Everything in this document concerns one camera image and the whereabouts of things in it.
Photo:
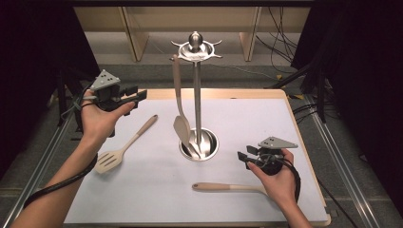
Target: silver base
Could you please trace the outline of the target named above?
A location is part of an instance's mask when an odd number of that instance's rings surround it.
[[[193,162],[203,162],[216,155],[219,150],[219,139],[212,131],[206,128],[201,129],[200,146],[198,146],[196,139],[196,129],[192,128],[190,131],[189,146],[186,147],[181,141],[179,141],[179,148],[185,158]]]

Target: wrist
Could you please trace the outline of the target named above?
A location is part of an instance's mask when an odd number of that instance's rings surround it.
[[[276,201],[276,204],[281,209],[281,211],[298,207],[295,199],[283,199],[280,201]]]
[[[86,137],[84,135],[77,146],[76,152],[80,152],[80,154],[95,156],[95,154],[98,153],[99,149],[101,149],[104,142],[105,140],[100,140],[95,137]]]

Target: metal frame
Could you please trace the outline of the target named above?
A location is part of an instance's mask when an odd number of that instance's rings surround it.
[[[310,95],[305,95],[305,99],[308,105],[312,105],[314,103],[314,100]],[[367,201],[364,193],[356,182],[355,177],[353,176],[349,165],[344,160],[343,155],[338,149],[337,144],[333,139],[329,128],[327,127],[327,124],[324,123],[316,113],[313,114],[313,118],[317,126],[317,130],[319,131],[323,141],[325,142],[329,150],[337,171],[340,174],[340,177],[342,178],[344,184],[346,185],[347,191],[349,192],[350,197],[355,204],[356,210],[358,211],[359,215],[362,218],[362,221],[365,224],[365,227],[380,227],[374,215],[371,204]]]
[[[35,170],[30,176],[27,185],[23,189],[20,197],[15,202],[12,209],[10,210],[9,215],[6,218],[5,223],[3,224],[3,228],[11,226],[12,222],[18,217],[18,215],[22,211],[25,200],[35,192],[36,188],[38,187],[39,181],[41,180],[41,178],[43,178],[46,170],[48,169],[48,166],[53,158],[55,151],[57,150],[62,139],[65,136],[66,129],[69,126],[72,117],[73,112],[70,112],[64,123],[56,128],[56,131],[54,132],[47,149],[42,155],[41,160],[36,165]]]

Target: utensil stand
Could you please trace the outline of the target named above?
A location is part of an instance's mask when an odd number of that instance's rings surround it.
[[[178,58],[193,63],[196,128],[192,128],[190,131],[189,146],[180,142],[179,148],[187,159],[195,162],[211,159],[219,149],[217,136],[209,129],[202,127],[201,62],[211,57],[222,58],[214,53],[214,45],[218,45],[220,42],[211,44],[203,41],[202,36],[196,31],[189,35],[188,42],[184,44],[172,42],[173,45],[179,47]],[[190,151],[196,151],[200,157],[192,157]]]

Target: white board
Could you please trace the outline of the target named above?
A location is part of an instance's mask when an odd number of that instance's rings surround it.
[[[183,100],[195,127],[194,102]],[[179,150],[173,128],[175,100],[144,100],[116,125],[99,153],[121,148],[152,115],[159,120],[125,152],[123,162],[100,175],[91,171],[67,215],[66,223],[164,224],[285,221],[273,201],[258,192],[198,192],[195,182],[261,184],[245,169],[237,152],[270,136],[298,144],[290,149],[301,176],[299,206],[310,221],[327,221],[322,196],[303,142],[285,99],[219,99],[201,101],[201,125],[220,142],[216,156],[190,161]]]

